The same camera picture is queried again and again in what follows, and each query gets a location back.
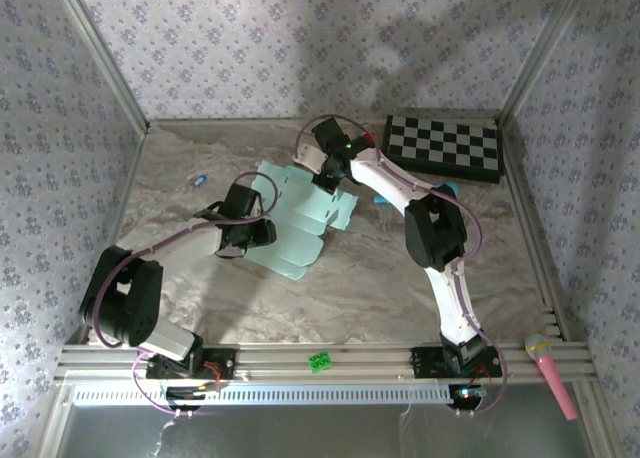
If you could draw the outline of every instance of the chessboard pattern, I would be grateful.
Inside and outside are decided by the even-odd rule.
[[[384,149],[411,171],[493,183],[502,175],[502,146],[493,128],[389,116]]]

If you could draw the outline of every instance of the floral wallpaper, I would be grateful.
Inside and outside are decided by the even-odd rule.
[[[149,119],[498,109],[555,0],[84,0]]]
[[[57,0],[0,1],[0,456],[24,456],[134,128]]]
[[[524,171],[629,456],[640,457],[640,0],[584,0],[517,116]]]

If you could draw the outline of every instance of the green lego brick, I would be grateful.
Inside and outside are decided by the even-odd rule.
[[[311,373],[318,373],[319,371],[327,370],[333,366],[329,353],[326,351],[310,356],[308,362],[309,368],[311,368]]]

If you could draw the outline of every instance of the toy microphone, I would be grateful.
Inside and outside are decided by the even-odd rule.
[[[542,335],[531,335],[525,340],[524,346],[529,356],[538,364],[538,368],[542,371],[565,418],[567,420],[575,420],[578,418],[578,413],[558,374],[553,356],[551,356],[551,343],[549,343],[549,340]]]

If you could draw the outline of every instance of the blue object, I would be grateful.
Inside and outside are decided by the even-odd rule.
[[[300,168],[282,168],[263,161],[258,171],[278,186],[278,203],[270,214],[278,239],[269,246],[252,248],[245,258],[292,280],[300,279],[318,259],[327,226],[344,230],[349,224],[357,198],[336,190],[325,193],[311,183],[313,175]],[[273,188],[257,177],[251,187],[262,195],[262,206],[273,202]]]
[[[451,188],[453,190],[454,195],[456,195],[456,198],[458,197],[458,195],[460,195],[460,187],[456,183],[453,183],[453,182],[438,183],[436,186],[440,186],[442,184],[445,184],[449,188]]]
[[[447,185],[449,188],[451,188],[453,190],[453,193],[456,195],[456,198],[457,198],[458,195],[460,194],[460,187],[456,183],[453,183],[453,182],[444,183],[444,184]],[[388,205],[389,204],[387,199],[382,195],[374,196],[373,197],[373,202],[376,205]]]
[[[202,186],[204,184],[204,182],[207,181],[207,178],[208,178],[207,175],[200,175],[198,178],[193,180],[193,187],[194,188],[198,188],[198,187]]]

